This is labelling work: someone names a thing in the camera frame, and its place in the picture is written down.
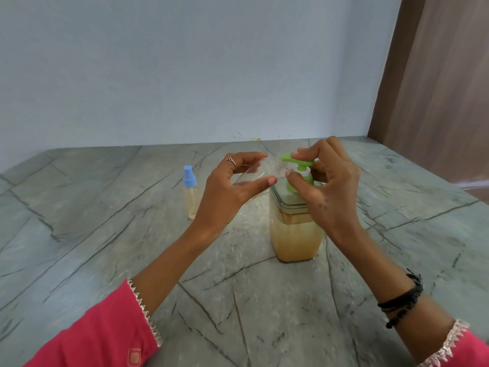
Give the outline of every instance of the silver ring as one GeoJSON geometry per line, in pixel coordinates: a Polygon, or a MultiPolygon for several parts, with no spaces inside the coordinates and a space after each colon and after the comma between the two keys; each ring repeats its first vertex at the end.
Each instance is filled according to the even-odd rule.
{"type": "Polygon", "coordinates": [[[238,169],[236,162],[234,162],[234,160],[231,157],[226,158],[226,161],[231,161],[232,163],[234,163],[234,171],[236,171],[238,169]]]}

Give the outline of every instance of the black thread bracelet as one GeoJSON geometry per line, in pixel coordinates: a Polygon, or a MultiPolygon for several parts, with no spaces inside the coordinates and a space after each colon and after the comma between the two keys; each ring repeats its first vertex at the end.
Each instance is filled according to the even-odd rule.
{"type": "Polygon", "coordinates": [[[389,300],[388,302],[377,304],[384,313],[391,313],[400,309],[396,316],[385,324],[385,327],[387,328],[397,326],[400,320],[405,317],[407,312],[416,306],[418,298],[423,292],[423,282],[421,281],[421,276],[418,277],[414,275],[409,269],[408,271],[409,273],[407,273],[406,276],[413,280],[415,287],[405,294],[389,300]]]}

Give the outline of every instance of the green pump nozzle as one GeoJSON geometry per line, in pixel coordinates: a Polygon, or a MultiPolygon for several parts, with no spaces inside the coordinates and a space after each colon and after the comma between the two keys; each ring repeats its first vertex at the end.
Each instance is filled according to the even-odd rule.
{"type": "MultiPolygon", "coordinates": [[[[293,159],[290,156],[290,153],[287,154],[282,154],[280,156],[280,159],[284,162],[291,162],[291,163],[296,163],[297,164],[297,171],[302,175],[302,177],[309,183],[309,184],[314,184],[314,179],[313,176],[308,172],[307,167],[314,165],[314,161],[301,161],[301,160],[296,160],[293,159]]],[[[297,193],[296,189],[290,185],[289,182],[287,182],[287,190],[297,193]]]]}

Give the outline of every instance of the blue spray cap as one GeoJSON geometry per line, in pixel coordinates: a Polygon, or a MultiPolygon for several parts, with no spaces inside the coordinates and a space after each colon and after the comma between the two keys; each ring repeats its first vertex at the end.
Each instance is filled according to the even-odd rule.
{"type": "Polygon", "coordinates": [[[183,185],[185,188],[193,188],[197,185],[197,179],[192,171],[192,166],[183,166],[183,185]]]}

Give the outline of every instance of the pink sleeve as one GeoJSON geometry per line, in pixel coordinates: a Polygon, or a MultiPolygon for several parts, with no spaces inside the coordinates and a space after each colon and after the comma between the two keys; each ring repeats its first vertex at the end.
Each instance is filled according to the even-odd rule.
{"type": "Polygon", "coordinates": [[[489,366],[489,347],[470,332],[468,327],[467,323],[456,321],[443,347],[419,367],[489,366]]]}
{"type": "Polygon", "coordinates": [[[46,343],[26,364],[37,366],[143,365],[161,345],[128,279],[70,328],[46,343]]]}

